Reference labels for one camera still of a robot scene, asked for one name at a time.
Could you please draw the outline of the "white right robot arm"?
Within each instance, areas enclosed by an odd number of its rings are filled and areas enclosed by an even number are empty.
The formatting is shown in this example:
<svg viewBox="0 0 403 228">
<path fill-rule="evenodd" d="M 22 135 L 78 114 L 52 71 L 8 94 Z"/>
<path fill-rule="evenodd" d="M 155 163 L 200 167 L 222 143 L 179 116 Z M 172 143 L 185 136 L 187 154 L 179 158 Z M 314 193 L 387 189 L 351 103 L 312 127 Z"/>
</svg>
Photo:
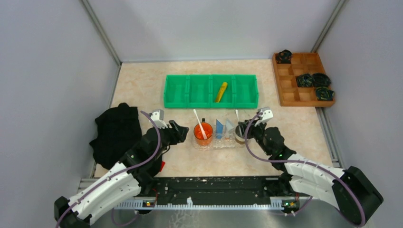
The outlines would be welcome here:
<svg viewBox="0 0 403 228">
<path fill-rule="evenodd" d="M 254 139 L 267 158 L 256 159 L 269 162 L 282 171 L 285 188 L 292 192 L 307 194 L 333 206 L 350 224 L 364 226 L 384 202 L 383 196 L 357 167 L 335 168 L 307 159 L 284 144 L 284 137 L 277 127 L 267 128 L 255 120 L 239 122 L 245 140 Z"/>
</svg>

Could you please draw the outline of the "blue toothpaste tube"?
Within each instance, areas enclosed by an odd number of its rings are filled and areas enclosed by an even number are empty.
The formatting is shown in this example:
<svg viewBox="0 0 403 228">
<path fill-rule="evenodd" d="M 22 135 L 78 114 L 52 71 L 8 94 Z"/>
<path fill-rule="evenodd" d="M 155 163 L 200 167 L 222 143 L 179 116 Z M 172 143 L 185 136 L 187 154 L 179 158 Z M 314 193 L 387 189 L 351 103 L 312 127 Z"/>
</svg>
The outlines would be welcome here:
<svg viewBox="0 0 403 228">
<path fill-rule="evenodd" d="M 220 140 L 224 136 L 224 125 L 216 119 L 215 138 Z"/>
</svg>

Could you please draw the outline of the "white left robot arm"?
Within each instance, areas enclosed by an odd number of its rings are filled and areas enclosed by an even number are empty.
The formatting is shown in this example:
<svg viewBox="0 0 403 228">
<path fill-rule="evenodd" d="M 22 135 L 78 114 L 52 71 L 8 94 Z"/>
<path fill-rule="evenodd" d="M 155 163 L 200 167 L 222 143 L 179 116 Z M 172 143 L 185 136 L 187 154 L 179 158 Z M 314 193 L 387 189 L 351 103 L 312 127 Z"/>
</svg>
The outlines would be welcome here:
<svg viewBox="0 0 403 228">
<path fill-rule="evenodd" d="M 119 203 L 149 193 L 162 166 L 162 153 L 184 142 L 189 132 L 174 120 L 169 125 L 153 126 L 107 174 L 70 198 L 58 198 L 54 203 L 56 226 L 89 228 Z"/>
</svg>

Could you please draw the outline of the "white toothpaste tube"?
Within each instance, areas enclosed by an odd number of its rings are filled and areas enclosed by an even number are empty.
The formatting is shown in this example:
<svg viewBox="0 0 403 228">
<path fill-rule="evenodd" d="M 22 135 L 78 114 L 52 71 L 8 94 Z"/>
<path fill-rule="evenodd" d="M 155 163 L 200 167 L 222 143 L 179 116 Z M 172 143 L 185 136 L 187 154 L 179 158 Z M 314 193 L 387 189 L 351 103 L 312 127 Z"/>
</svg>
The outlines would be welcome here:
<svg viewBox="0 0 403 228">
<path fill-rule="evenodd" d="M 235 129 L 234 123 L 230 119 L 226 119 L 226 124 L 225 124 L 225 133 L 224 137 L 225 139 L 230 139 L 231 135 L 233 134 L 233 131 Z"/>
</svg>

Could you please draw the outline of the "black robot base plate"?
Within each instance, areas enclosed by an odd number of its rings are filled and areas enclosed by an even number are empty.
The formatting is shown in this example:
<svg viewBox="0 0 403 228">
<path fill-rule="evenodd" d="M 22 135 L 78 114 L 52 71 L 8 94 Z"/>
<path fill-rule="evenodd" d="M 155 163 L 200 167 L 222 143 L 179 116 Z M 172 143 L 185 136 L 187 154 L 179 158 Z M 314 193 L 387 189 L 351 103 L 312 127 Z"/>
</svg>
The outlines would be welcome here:
<svg viewBox="0 0 403 228">
<path fill-rule="evenodd" d="M 274 176 L 159 177 L 135 200 L 146 209 L 298 208 L 303 193 L 295 193 Z"/>
</svg>

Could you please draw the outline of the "steel cup orange sleeve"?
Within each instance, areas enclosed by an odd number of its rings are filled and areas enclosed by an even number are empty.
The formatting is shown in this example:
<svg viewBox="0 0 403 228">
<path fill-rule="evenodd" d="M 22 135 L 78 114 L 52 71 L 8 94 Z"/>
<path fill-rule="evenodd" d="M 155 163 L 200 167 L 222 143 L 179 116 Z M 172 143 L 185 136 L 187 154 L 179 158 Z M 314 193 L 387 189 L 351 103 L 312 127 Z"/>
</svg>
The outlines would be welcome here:
<svg viewBox="0 0 403 228">
<path fill-rule="evenodd" d="M 235 129 L 235 140 L 237 143 L 239 144 L 244 144 L 245 143 L 245 139 L 244 139 L 244 131 L 240 128 L 236 128 Z"/>
</svg>

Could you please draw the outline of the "clear textured plastic tray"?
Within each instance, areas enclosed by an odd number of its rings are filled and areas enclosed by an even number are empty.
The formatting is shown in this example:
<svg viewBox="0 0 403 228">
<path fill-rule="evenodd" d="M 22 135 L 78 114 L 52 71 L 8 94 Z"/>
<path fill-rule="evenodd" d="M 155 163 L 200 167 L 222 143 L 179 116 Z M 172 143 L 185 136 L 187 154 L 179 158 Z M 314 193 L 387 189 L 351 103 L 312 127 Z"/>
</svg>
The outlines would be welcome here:
<svg viewBox="0 0 403 228">
<path fill-rule="evenodd" d="M 199 146 L 196 143 L 196 140 L 194 138 L 194 134 L 192 137 L 192 145 L 194 148 L 200 151 L 212 151 L 212 150 L 223 150 L 223 149 L 235 149 L 235 148 L 242 148 L 245 146 L 245 144 L 239 144 L 235 140 L 235 130 L 233 131 L 233 134 L 231 135 L 230 139 L 225 139 L 223 136 L 220 140 L 215 138 L 215 131 L 213 129 L 213 140 L 212 142 L 207 145 L 207 146 Z"/>
</svg>

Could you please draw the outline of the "green compartment bin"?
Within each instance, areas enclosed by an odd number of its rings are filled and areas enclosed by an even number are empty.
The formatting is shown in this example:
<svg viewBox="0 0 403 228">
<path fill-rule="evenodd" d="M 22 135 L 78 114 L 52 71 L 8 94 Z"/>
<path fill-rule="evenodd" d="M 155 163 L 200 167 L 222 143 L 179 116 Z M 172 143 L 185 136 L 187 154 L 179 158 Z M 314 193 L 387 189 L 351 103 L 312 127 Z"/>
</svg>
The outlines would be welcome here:
<svg viewBox="0 0 403 228">
<path fill-rule="evenodd" d="M 219 103 L 214 100 L 223 82 L 228 87 Z M 165 108 L 254 109 L 259 90 L 255 75 L 167 75 Z"/>
</svg>

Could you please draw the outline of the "orange plastic mug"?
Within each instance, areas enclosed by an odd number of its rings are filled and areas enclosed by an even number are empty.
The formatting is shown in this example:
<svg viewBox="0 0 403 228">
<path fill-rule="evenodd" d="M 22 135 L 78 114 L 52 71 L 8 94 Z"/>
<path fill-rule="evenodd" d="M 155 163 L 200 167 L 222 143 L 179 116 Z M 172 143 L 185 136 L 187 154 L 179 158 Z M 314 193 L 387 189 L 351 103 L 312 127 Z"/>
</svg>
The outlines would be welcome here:
<svg viewBox="0 0 403 228">
<path fill-rule="evenodd" d="M 213 140 L 213 127 L 206 122 L 205 118 L 202 118 L 201 126 L 195 125 L 193 129 L 194 138 L 199 146 L 207 146 Z"/>
</svg>

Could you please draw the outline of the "yellow toothpaste tube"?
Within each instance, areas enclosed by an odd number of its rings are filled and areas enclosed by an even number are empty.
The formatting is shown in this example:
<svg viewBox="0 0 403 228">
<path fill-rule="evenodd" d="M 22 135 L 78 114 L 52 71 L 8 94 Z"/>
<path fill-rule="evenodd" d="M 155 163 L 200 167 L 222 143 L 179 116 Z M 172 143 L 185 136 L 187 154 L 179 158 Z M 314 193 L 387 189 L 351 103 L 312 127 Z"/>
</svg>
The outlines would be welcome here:
<svg viewBox="0 0 403 228">
<path fill-rule="evenodd" d="M 217 93 L 217 95 L 216 95 L 216 98 L 215 98 L 215 100 L 214 100 L 215 103 L 219 103 L 219 102 L 221 101 L 221 99 L 222 99 L 222 97 L 223 97 L 223 95 L 224 95 L 224 93 L 225 93 L 227 87 L 228 87 L 228 83 L 227 83 L 227 82 L 223 82 L 223 83 L 221 84 L 221 86 L 220 86 L 220 88 L 219 88 L 219 90 L 218 90 L 218 93 Z"/>
</svg>

